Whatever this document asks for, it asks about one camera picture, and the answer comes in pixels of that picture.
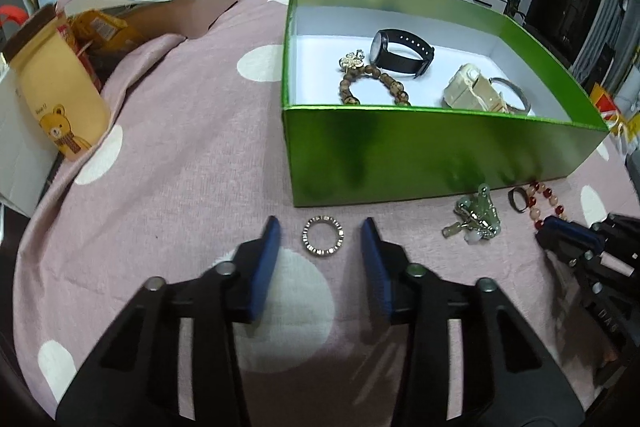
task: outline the wooden bead bracelet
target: wooden bead bracelet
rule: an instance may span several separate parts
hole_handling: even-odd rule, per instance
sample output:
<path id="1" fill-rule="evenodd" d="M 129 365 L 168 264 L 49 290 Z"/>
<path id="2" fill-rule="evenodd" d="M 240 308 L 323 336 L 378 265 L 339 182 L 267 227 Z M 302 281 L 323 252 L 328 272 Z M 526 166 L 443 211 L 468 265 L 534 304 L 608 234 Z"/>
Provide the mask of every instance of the wooden bead bracelet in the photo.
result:
<path id="1" fill-rule="evenodd" d="M 344 73 L 344 76 L 340 81 L 340 99 L 343 104 L 360 105 L 360 100 L 353 96 L 350 88 L 353 82 L 366 74 L 373 78 L 377 78 L 382 82 L 386 89 L 389 90 L 389 93 L 391 93 L 391 96 L 394 97 L 396 105 L 411 105 L 409 103 L 409 95 L 404 90 L 404 86 L 388 74 L 382 73 L 377 67 L 371 65 L 349 68 L 346 73 Z"/>

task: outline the green box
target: green box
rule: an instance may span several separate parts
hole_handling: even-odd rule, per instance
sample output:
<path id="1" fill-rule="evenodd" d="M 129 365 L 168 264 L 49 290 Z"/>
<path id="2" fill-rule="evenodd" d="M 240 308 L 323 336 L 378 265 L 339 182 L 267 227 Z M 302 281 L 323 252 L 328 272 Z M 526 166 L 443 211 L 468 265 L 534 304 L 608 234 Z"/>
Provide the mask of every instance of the green box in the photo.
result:
<path id="1" fill-rule="evenodd" d="M 467 56 L 487 58 L 509 70 L 507 78 L 519 79 L 529 90 L 540 116 L 384 105 L 390 99 L 341 105 L 335 50 L 355 50 L 340 39 L 370 42 L 377 29 L 389 27 L 414 30 L 423 38 L 428 33 L 426 40 L 436 47 L 430 74 L 437 76 L 401 79 L 412 104 L 436 82 L 449 80 L 458 42 L 460 62 Z M 317 57 L 325 48 L 333 54 Z M 473 50 L 479 52 L 470 55 Z M 444 57 L 441 65 L 438 57 Z M 329 84 L 335 85 L 335 96 L 333 91 L 329 98 L 321 96 Z M 313 102 L 314 90 L 319 103 Z M 483 182 L 498 188 L 560 178 L 608 133 L 585 92 L 539 42 L 510 18 L 464 0 L 290 0 L 282 120 L 295 206 L 410 200 L 469 193 Z"/>

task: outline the silver ring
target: silver ring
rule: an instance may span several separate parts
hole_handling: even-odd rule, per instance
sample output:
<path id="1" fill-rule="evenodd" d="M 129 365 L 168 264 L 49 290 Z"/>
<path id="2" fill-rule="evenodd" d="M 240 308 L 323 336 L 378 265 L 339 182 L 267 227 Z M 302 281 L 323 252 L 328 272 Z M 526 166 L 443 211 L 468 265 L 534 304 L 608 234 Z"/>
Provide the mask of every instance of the silver ring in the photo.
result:
<path id="1" fill-rule="evenodd" d="M 326 223 L 328 225 L 331 225 L 332 227 L 334 227 L 335 231 L 337 232 L 338 239 L 335 241 L 335 245 L 333 245 L 331 248 L 322 250 L 321 248 L 313 247 L 309 243 L 309 239 L 308 239 L 309 229 L 312 226 L 317 225 L 318 223 Z M 302 229 L 302 244 L 305 245 L 305 248 L 309 251 L 309 253 L 312 253 L 313 255 L 317 255 L 319 257 L 324 257 L 325 255 L 331 255 L 336 253 L 338 250 L 340 250 L 343 240 L 344 240 L 344 230 L 342 229 L 342 226 L 340 225 L 340 223 L 338 223 L 338 221 L 331 216 L 312 217 L 306 222 L 305 228 Z"/>
<path id="2" fill-rule="evenodd" d="M 521 90 L 518 86 L 516 86 L 510 80 L 507 80 L 505 78 L 499 78 L 498 76 L 494 76 L 493 78 L 489 79 L 490 84 L 493 84 L 494 82 L 496 82 L 497 84 L 502 84 L 503 86 L 509 87 L 520 99 L 520 101 L 522 102 L 522 105 L 524 106 L 524 109 L 520 109 L 519 107 L 513 107 L 513 105 L 509 105 L 508 103 L 505 102 L 505 104 L 507 105 L 507 109 L 509 109 L 509 112 L 513 114 L 524 114 L 524 115 L 529 114 L 529 111 L 531 110 L 531 103 L 529 102 L 529 100 L 527 100 L 527 97 L 524 96 L 523 90 Z"/>

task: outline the drawer handle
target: drawer handle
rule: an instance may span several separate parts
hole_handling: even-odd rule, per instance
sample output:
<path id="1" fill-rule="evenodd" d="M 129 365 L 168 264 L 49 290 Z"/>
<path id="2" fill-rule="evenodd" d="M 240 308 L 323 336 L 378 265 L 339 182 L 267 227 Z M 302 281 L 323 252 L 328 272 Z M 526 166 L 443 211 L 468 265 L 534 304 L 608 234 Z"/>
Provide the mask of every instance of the drawer handle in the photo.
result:
<path id="1" fill-rule="evenodd" d="M 485 8 L 493 8 L 494 5 L 493 4 L 489 4 L 487 2 L 481 1 L 481 0 L 473 0 L 474 3 L 479 4 L 480 6 L 484 6 Z"/>

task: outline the red object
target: red object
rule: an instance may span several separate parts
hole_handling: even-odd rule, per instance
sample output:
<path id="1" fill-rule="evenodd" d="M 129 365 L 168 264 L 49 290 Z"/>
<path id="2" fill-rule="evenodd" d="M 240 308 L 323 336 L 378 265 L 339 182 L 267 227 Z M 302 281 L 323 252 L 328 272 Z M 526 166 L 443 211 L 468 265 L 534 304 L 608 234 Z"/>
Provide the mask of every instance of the red object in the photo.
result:
<path id="1" fill-rule="evenodd" d="M 28 18 L 29 14 L 22 8 L 11 6 L 10 4 L 0 6 L 0 26 L 2 26 L 7 21 L 15 22 L 18 26 L 22 26 L 25 22 L 27 22 Z"/>

